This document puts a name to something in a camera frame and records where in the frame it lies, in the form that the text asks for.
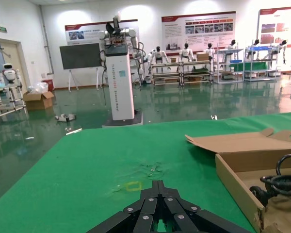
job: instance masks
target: television screen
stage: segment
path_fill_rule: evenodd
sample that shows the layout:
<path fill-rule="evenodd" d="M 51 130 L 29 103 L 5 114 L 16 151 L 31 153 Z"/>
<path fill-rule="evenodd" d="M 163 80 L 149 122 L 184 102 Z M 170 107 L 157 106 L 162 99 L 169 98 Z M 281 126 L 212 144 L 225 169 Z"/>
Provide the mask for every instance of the television screen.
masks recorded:
<path fill-rule="evenodd" d="M 99 44 L 61 46 L 64 69 L 100 67 Z"/>

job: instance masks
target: display board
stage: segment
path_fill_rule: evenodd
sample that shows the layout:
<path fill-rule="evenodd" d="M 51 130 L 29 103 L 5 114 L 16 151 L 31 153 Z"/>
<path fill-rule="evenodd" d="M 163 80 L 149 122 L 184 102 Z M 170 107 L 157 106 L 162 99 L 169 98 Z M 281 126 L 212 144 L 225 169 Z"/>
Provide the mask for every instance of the display board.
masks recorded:
<path fill-rule="evenodd" d="M 284 39 L 291 45 L 291 7 L 260 10 L 258 38 L 261 45 L 280 43 Z"/>
<path fill-rule="evenodd" d="M 278 69 L 291 70 L 291 7 L 260 10 L 257 35 L 263 46 L 287 40 L 286 64 L 283 64 L 283 56 L 280 53 Z"/>
<path fill-rule="evenodd" d="M 101 66 L 99 44 L 60 47 L 64 69 L 78 69 Z"/>
<path fill-rule="evenodd" d="M 65 26 L 65 33 L 68 45 L 99 43 L 98 32 L 106 31 L 106 23 L 107 22 L 99 22 Z M 137 37 L 139 38 L 137 19 L 122 20 L 119 23 L 119 26 L 122 29 L 135 29 Z"/>
<path fill-rule="evenodd" d="M 225 48 L 235 37 L 236 11 L 162 17 L 162 42 L 168 55 L 179 53 L 187 42 L 193 51 L 208 43 Z"/>

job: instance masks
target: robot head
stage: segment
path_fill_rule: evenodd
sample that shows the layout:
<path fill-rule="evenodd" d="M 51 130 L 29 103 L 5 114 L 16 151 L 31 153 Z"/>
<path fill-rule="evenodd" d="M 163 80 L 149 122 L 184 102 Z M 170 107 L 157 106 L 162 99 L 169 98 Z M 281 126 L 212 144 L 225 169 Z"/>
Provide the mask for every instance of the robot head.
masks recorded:
<path fill-rule="evenodd" d="M 281 45 L 286 45 L 286 44 L 287 44 L 287 40 L 281 41 Z"/>
<path fill-rule="evenodd" d="M 6 63 L 3 65 L 4 69 L 13 69 L 12 64 Z"/>

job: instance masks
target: green table mat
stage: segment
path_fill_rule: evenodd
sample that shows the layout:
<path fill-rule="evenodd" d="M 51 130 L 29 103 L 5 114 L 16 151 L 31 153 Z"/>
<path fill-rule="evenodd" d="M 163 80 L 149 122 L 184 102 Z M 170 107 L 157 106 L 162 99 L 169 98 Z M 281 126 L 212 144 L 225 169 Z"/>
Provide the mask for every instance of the green table mat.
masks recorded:
<path fill-rule="evenodd" d="M 235 72 L 243 71 L 243 63 L 240 64 L 230 64 L 229 67 L 234 67 Z M 246 62 L 245 63 L 245 71 L 250 71 L 251 69 L 251 63 Z M 256 62 L 252 64 L 252 70 L 261 70 L 261 69 L 267 69 L 266 62 Z"/>
<path fill-rule="evenodd" d="M 144 189 L 152 180 L 163 180 L 183 199 L 254 232 L 218 178 L 214 153 L 188 143 L 184 135 L 269 127 L 291 130 L 291 113 L 64 136 L 0 199 L 0 233 L 84 233 L 139 199 L 138 185 L 130 182 Z"/>

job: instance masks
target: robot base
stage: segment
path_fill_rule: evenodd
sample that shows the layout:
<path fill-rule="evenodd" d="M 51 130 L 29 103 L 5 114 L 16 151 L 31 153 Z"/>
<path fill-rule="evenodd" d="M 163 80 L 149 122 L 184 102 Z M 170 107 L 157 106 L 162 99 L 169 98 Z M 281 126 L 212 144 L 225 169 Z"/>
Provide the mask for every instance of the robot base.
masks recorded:
<path fill-rule="evenodd" d="M 135 118 L 130 120 L 113 120 L 112 116 L 110 116 L 107 122 L 102 125 L 102 127 L 113 128 L 113 127 L 135 126 L 142 124 L 143 124 L 142 112 L 139 111 L 135 114 Z"/>
<path fill-rule="evenodd" d="M 277 77 L 280 77 L 280 75 L 281 75 L 281 72 L 279 72 L 279 71 L 271 71 L 271 72 L 268 72 L 268 76 L 269 77 L 275 77 L 275 76 L 277 76 Z"/>
<path fill-rule="evenodd" d="M 245 72 L 244 76 L 245 76 L 245 78 L 250 78 L 250 72 Z M 251 73 L 251 77 L 252 78 L 256 78 L 257 77 L 257 73 L 252 72 Z"/>

